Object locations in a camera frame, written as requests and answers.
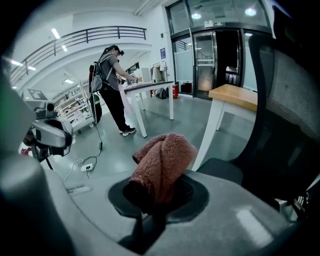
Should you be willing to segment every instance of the red bin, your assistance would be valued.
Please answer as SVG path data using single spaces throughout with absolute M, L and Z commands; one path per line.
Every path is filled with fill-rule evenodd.
M 179 98 L 179 86 L 178 85 L 173 85 L 172 86 L 172 94 L 174 99 Z

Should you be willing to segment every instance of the chair backrest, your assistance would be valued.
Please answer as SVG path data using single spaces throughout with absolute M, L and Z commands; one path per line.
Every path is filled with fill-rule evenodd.
M 238 164 L 256 195 L 290 200 L 319 174 L 320 86 L 302 50 L 270 36 L 249 39 L 258 91 L 252 135 Z

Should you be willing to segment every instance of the red cloth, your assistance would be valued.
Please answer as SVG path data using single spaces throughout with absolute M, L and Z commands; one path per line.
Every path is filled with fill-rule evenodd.
M 153 208 L 170 203 L 174 183 L 196 157 L 197 149 L 183 135 L 151 139 L 132 157 L 138 164 L 129 184 L 138 183 L 153 198 Z

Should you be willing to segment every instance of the man standing at table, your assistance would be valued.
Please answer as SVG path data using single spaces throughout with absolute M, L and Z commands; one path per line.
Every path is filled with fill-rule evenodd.
M 107 80 L 108 84 L 105 84 L 104 90 L 101 90 L 100 94 L 119 128 L 119 133 L 123 136 L 128 136 L 129 134 L 134 133 L 136 128 L 131 128 L 129 125 L 126 125 L 124 105 L 119 92 L 117 73 L 128 80 L 132 80 L 134 83 L 137 83 L 140 77 L 133 77 L 122 69 L 119 60 L 117 59 L 119 55 L 124 55 L 124 52 L 121 51 L 118 46 L 111 45 L 104 49 L 99 59 L 99 62 L 102 58 L 105 59 L 101 63 L 101 73 L 103 77 L 106 78 L 112 68 Z

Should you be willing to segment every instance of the shoe sole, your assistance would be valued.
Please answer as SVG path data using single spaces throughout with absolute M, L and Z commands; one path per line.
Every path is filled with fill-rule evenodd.
M 130 132 L 123 132 L 123 133 L 122 133 L 122 136 L 126 137 L 126 136 L 128 136 L 129 134 L 133 134 L 134 132 L 136 132 L 136 130 L 130 131 Z

